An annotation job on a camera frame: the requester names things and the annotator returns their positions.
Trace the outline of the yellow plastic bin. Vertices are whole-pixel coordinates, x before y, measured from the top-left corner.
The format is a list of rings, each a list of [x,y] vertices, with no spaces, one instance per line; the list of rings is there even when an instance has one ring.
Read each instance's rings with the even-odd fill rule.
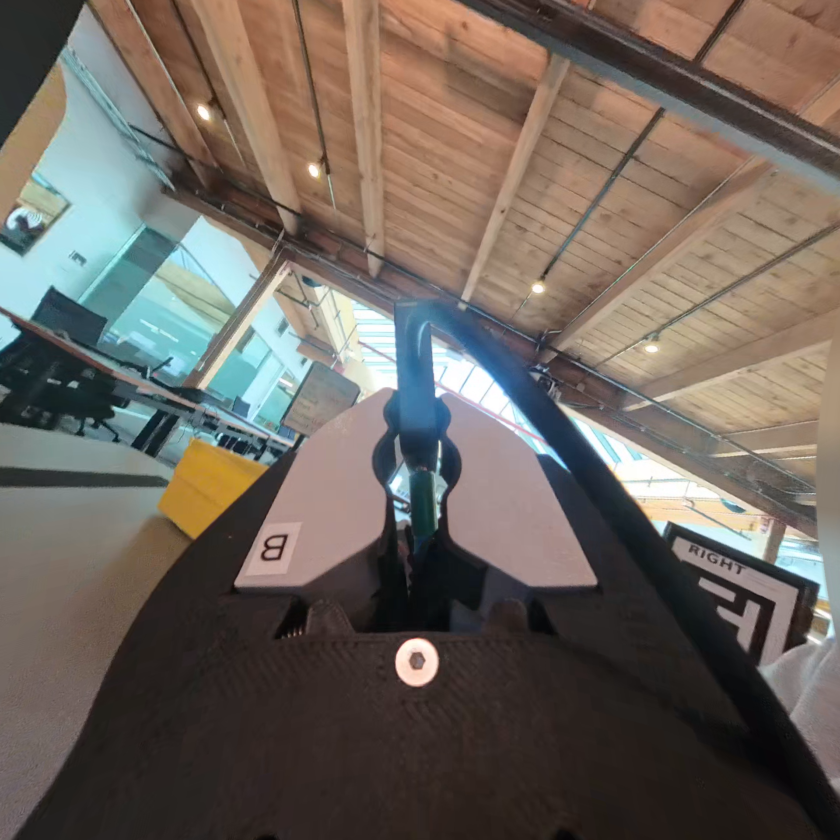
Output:
[[[253,459],[194,439],[157,509],[188,538],[196,539],[267,470],[267,465]]]

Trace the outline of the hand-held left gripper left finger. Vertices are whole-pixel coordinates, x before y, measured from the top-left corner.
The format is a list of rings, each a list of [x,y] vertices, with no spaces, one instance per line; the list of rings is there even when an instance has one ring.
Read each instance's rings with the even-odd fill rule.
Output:
[[[374,468],[389,426],[383,388],[303,444],[234,581],[238,592],[375,592],[389,498]]]

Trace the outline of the long wooden desk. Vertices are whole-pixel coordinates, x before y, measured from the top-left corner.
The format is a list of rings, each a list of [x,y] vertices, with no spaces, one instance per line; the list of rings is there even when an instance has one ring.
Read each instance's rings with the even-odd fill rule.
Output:
[[[9,389],[8,396],[18,403],[32,406],[46,384],[56,381],[55,371],[73,370],[79,375],[71,378],[72,382],[86,378],[102,381],[108,398],[119,405],[141,403],[154,409],[152,418],[132,442],[133,448],[151,457],[156,457],[162,451],[181,424],[221,434],[228,439],[228,448],[241,455],[250,453],[255,460],[262,458],[268,451],[278,459],[292,448],[292,444],[285,438],[222,407],[206,400],[193,402],[47,327],[21,318],[5,308],[1,309],[1,313],[45,356],[45,363],[35,367],[35,372],[28,376],[24,385]]]

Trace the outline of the black office chair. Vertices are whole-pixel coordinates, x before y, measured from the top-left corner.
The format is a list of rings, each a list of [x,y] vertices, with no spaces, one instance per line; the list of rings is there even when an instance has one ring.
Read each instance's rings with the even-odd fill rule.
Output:
[[[94,350],[107,320],[51,287],[39,302],[32,322],[60,337]],[[99,370],[24,328],[1,352],[3,423],[53,430],[63,417],[79,423],[77,436],[88,424],[105,428],[114,443],[119,433],[109,425],[115,406],[114,384]]]

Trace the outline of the whiteboard with writing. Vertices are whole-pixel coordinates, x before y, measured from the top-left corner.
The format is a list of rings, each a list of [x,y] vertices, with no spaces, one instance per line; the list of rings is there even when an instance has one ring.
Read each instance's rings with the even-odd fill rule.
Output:
[[[280,425],[311,437],[358,401],[361,388],[327,365],[314,361],[303,377]]]

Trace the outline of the wooden post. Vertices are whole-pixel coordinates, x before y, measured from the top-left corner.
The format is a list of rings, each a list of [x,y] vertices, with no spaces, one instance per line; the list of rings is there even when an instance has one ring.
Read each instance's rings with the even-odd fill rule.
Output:
[[[185,378],[182,384],[184,388],[203,390],[209,385],[289,273],[289,264],[282,254],[269,258],[266,267],[236,307],[234,314],[213,337],[201,359]]]

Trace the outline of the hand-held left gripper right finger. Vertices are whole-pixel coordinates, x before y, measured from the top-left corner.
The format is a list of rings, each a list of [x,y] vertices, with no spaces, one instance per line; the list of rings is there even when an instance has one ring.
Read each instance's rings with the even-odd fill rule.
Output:
[[[454,545],[527,587],[596,587],[534,450],[460,397],[442,402],[460,463],[446,503]]]

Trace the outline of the black panel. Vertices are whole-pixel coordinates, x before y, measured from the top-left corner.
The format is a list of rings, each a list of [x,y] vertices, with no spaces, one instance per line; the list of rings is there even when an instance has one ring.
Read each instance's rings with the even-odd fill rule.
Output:
[[[67,45],[83,1],[1,2],[1,144]]]

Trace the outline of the person's right forearm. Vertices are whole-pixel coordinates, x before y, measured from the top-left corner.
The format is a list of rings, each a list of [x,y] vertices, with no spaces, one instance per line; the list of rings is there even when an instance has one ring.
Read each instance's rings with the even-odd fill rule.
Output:
[[[839,792],[839,646],[835,637],[793,647],[759,672]]]

